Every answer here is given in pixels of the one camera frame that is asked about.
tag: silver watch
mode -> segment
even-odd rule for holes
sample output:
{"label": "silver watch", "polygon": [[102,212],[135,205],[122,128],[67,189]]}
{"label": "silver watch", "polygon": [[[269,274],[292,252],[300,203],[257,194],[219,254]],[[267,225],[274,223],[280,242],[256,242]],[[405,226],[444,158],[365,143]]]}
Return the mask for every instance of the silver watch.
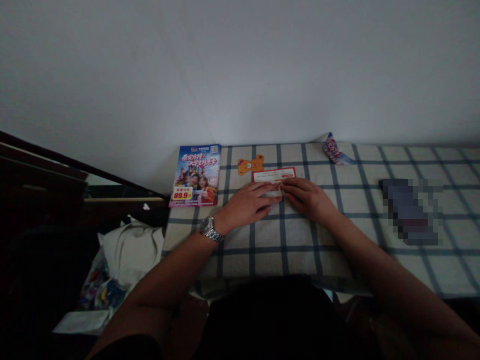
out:
{"label": "silver watch", "polygon": [[204,218],[200,223],[199,230],[202,235],[212,239],[216,243],[220,243],[225,239],[225,236],[220,235],[218,232],[215,231],[213,216],[207,216],[206,218]]}

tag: table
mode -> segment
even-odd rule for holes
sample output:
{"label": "table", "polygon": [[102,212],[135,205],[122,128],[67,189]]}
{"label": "table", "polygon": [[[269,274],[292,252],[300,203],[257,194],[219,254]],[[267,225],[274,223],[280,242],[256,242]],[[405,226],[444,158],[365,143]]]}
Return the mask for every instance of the table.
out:
{"label": "table", "polygon": [[[480,149],[338,145],[358,164],[334,165],[321,142],[222,147],[218,206],[172,208],[163,256],[251,182],[250,172],[238,174],[238,159],[262,154],[265,170],[295,167],[298,177],[324,189],[372,241],[440,297],[480,296]],[[389,178],[442,181],[441,245],[408,246],[386,226],[379,180]],[[287,200],[263,220],[232,231],[207,262],[195,291],[211,299],[252,277],[287,274],[312,276],[338,292],[368,294],[328,231]]]}

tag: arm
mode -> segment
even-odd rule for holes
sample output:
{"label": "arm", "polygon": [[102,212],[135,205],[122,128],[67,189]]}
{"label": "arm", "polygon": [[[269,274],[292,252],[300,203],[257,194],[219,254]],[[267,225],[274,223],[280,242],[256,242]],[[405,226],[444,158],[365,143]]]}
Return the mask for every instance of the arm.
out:
{"label": "arm", "polygon": [[[277,185],[256,182],[239,190],[214,215],[214,228],[226,236],[234,228],[267,216],[271,204],[282,197],[260,198]],[[128,335],[147,334],[162,343],[170,324],[172,308],[194,284],[218,244],[200,232],[192,234],[160,261],[135,286],[106,326],[88,358],[108,344]]]}
{"label": "arm", "polygon": [[206,193],[204,192],[201,195],[201,199],[202,203],[213,203],[215,201],[215,194],[210,186],[206,187]]}
{"label": "arm", "polygon": [[285,197],[336,238],[378,302],[415,335],[421,350],[440,359],[471,359],[479,354],[480,337],[428,287],[343,216],[322,189],[301,178],[283,183]]}

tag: magazine cover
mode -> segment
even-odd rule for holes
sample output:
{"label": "magazine cover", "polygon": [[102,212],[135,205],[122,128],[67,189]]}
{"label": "magazine cover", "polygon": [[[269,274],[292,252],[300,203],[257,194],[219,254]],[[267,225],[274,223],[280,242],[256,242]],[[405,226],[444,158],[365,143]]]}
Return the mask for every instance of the magazine cover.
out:
{"label": "magazine cover", "polygon": [[219,144],[180,146],[169,207],[217,205],[220,149]]}

